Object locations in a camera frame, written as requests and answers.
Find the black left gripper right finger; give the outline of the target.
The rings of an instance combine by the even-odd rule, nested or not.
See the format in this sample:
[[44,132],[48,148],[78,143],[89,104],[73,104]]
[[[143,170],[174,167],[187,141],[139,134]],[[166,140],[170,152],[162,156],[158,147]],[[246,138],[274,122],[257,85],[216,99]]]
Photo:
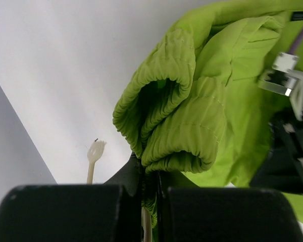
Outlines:
[[201,188],[156,173],[159,241],[303,241],[287,199],[263,189]]

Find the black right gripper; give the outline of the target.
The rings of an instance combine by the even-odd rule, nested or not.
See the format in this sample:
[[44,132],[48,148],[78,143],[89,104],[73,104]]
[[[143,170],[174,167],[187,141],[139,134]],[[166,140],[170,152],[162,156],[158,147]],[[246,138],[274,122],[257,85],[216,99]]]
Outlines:
[[303,113],[296,119],[290,108],[276,113],[269,122],[270,150],[249,185],[303,195]]

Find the lime green shorts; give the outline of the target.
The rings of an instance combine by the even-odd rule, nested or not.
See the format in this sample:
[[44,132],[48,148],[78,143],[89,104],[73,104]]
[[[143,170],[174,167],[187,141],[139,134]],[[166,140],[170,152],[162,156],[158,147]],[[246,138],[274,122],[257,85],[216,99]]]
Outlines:
[[134,72],[113,124],[140,159],[141,205],[158,234],[154,174],[248,188],[269,153],[269,119],[290,103],[258,79],[303,28],[303,1],[222,1],[186,13]]

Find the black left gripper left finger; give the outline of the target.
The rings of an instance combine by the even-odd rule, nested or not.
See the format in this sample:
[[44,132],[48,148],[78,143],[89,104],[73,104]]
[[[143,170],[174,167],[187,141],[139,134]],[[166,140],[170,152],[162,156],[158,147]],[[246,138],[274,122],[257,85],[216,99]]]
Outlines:
[[131,155],[104,184],[15,187],[0,204],[0,241],[141,241],[142,178]]

